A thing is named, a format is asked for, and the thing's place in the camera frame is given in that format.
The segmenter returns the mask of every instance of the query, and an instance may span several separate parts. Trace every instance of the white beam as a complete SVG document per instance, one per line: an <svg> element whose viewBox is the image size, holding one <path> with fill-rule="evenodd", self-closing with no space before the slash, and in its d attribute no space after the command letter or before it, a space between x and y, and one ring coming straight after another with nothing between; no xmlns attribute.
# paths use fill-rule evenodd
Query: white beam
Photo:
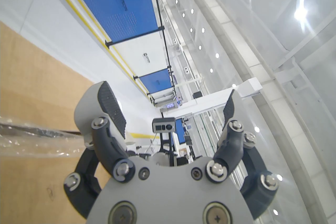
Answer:
<svg viewBox="0 0 336 224"><path fill-rule="evenodd" d="M306 46L316 35L318 35L329 23L336 17L336 9L334 9L310 34L306 36L298 45L296 45L288 54L286 54L278 63L273 66L273 69L278 69L287 60L293 57L298 51Z"/></svg>
<svg viewBox="0 0 336 224"><path fill-rule="evenodd" d="M301 61L300 66L302 70L307 70L315 65L318 65L325 60L330 54L336 50L336 35L330 38L326 43L319 47L312 54L307 56L303 61Z"/></svg>
<svg viewBox="0 0 336 224"><path fill-rule="evenodd" d="M258 93L262 86L257 78L251 78L235 88L240 97L246 98ZM202 112L213 110L226 104L230 97L232 88L224 89L189 102L183 103L179 108L168 110L163 113L164 117L181 118L187 115L198 115Z"/></svg>

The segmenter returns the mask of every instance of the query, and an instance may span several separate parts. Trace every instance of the black frame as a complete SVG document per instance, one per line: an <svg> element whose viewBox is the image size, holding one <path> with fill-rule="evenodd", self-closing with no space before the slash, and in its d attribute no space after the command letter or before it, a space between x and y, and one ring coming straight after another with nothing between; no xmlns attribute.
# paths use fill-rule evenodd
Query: black frame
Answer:
<svg viewBox="0 0 336 224"><path fill-rule="evenodd" d="M133 37L129 37L129 38L125 38L123 40L120 40L118 42L107 42L105 41L105 45L109 48L110 46L112 45L115 45L115 44L118 44L118 43L121 43L121 42L125 42L125 41L128 41L128 40L132 40L134 38L138 38L138 37L141 37L141 36L144 36L144 35L147 35L147 34L151 34L151 33L154 33L154 32L160 32L162 31L162 35L163 35L163 41L165 43L165 48L166 48L166 54L167 54L167 59L168 59L168 66L167 68L171 68L171 64L170 64L170 60L169 60L169 55L168 55L168 49L167 49L167 42L166 42L166 36L165 36L165 32L164 32L164 26L163 26L163 23L162 23L162 17L161 17L161 12L160 12L160 6L159 6L159 0L155 0L156 1L156 5L157 5L157 11L159 13L159 19L160 19L160 27L158 27L157 29L155 30L152 30L152 31L149 31L149 32L145 32L145 33L142 33L142 34L139 34L139 35L136 35L136 36L133 36ZM174 85L174 80L173 78L171 79L171 83L172 83L172 88L173 88L173 93L174 95L176 95L176 91L175 91L175 85Z"/></svg>

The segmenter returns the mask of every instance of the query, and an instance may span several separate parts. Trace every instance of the recessed light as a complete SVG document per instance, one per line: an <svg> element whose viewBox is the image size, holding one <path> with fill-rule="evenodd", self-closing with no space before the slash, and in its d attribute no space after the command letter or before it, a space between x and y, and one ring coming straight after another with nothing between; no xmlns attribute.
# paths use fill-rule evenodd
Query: recessed light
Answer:
<svg viewBox="0 0 336 224"><path fill-rule="evenodd" d="M299 7L294 13L294 17L298 21L304 21L306 19L306 16L307 9L305 9L304 7Z"/></svg>

